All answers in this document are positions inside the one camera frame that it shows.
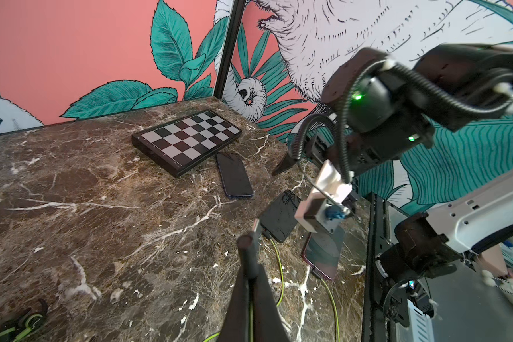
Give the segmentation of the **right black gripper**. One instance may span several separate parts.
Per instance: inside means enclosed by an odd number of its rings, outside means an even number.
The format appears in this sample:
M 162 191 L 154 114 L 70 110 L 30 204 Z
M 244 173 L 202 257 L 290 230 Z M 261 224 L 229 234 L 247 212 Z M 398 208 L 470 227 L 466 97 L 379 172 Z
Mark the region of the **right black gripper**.
M 333 141 L 332 133 L 322 124 L 316 124 L 310 129 L 304 139 L 303 154 L 321 168 L 326 160 L 332 162 L 335 168 L 339 167 L 339 151 Z M 277 176 L 293 168 L 299 161 L 286 152 L 279 164 L 273 169 L 272 176 Z

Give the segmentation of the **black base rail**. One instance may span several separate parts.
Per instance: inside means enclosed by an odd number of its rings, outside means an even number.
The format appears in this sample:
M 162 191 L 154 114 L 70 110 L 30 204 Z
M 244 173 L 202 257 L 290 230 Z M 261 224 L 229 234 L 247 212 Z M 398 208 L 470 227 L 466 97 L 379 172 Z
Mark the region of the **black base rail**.
M 408 303 L 403 289 L 392 284 L 379 272 L 377 258 L 391 246 L 389 203 L 375 193 L 370 202 L 369 237 L 363 301 L 362 341 L 397 341 L 398 330 L 407 328 Z

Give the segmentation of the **pink edged smartphone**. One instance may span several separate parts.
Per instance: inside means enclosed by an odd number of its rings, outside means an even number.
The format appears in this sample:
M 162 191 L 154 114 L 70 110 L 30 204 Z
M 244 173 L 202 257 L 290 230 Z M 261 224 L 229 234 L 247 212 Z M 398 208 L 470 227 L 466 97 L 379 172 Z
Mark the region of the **pink edged smartphone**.
M 302 259 L 312 268 L 312 272 L 323 280 L 332 281 L 336 278 L 345 234 L 341 227 L 332 235 L 308 234 L 302 250 Z

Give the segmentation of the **black white chessboard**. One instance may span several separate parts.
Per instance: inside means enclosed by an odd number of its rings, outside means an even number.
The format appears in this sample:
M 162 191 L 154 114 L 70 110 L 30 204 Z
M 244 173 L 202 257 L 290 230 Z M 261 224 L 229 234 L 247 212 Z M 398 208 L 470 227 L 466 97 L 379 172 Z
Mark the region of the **black white chessboard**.
M 179 178 L 242 135 L 242 130 L 211 110 L 168 121 L 131 135 L 135 148 Z

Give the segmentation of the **blue edged smartphone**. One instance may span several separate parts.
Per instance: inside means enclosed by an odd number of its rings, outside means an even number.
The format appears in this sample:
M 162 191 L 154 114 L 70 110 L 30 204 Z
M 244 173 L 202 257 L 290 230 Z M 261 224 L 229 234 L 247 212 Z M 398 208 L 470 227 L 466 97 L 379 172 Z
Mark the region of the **blue edged smartphone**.
M 225 195 L 234 199 L 252 198 L 254 190 L 239 155 L 219 152 L 216 160 Z

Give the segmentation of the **right black corner post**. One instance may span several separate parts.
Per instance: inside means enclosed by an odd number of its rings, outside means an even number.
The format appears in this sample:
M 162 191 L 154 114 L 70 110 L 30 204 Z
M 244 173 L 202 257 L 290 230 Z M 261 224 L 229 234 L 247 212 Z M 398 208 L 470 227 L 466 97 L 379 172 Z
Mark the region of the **right black corner post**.
M 215 24 L 222 19 L 227 20 L 225 43 L 215 63 L 217 81 L 215 84 L 214 97 L 222 100 L 227 83 L 228 72 L 232 62 L 237 36 L 242 23 L 243 13 L 247 5 L 246 1 L 217 1 L 215 10 Z

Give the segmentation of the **black smartphone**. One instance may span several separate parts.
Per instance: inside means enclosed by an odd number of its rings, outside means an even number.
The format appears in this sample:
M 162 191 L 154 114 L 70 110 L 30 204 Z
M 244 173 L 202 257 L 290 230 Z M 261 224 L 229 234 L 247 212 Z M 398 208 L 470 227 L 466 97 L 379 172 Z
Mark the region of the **black smartphone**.
M 300 198 L 291 190 L 285 190 L 262 212 L 259 223 L 268 239 L 284 242 L 294 230 Z

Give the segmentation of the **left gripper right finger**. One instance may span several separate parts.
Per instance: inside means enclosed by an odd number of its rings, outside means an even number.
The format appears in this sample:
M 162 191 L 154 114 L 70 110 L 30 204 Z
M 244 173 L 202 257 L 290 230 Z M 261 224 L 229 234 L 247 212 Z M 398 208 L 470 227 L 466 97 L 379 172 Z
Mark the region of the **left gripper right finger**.
M 258 275 L 252 280 L 253 341 L 289 341 L 279 317 L 272 288 L 264 267 L 258 265 Z

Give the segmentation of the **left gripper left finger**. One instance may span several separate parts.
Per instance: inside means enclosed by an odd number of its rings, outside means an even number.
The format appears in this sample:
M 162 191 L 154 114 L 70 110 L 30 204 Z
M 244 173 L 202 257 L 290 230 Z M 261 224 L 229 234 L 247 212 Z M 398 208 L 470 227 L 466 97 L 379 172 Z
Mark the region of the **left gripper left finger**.
M 239 269 L 217 341 L 249 341 L 249 282 Z

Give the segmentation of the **white vented strip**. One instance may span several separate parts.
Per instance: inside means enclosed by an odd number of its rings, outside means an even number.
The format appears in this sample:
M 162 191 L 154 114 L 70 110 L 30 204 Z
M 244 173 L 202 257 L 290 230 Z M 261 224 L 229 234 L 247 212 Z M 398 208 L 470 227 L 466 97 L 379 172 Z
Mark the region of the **white vented strip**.
M 410 338 L 413 342 L 434 342 L 432 319 L 418 308 L 412 308 L 409 312 Z

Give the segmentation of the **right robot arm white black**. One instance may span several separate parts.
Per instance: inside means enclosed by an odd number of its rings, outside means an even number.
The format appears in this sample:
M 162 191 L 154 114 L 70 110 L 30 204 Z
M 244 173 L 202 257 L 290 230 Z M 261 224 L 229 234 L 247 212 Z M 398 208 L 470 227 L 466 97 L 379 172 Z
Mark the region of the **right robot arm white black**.
M 513 45 L 442 44 L 409 68 L 392 55 L 362 48 L 338 66 L 321 94 L 323 112 L 302 121 L 280 174 L 302 158 L 320 169 L 296 219 L 309 232 L 333 234 L 350 213 L 353 180 L 408 151 L 434 148 L 440 131 L 513 115 Z M 380 306 L 391 318 L 395 293 L 417 279 L 455 271 L 513 237 L 513 169 L 483 174 L 484 185 L 455 200 L 435 201 L 395 228 L 396 243 L 371 258 Z

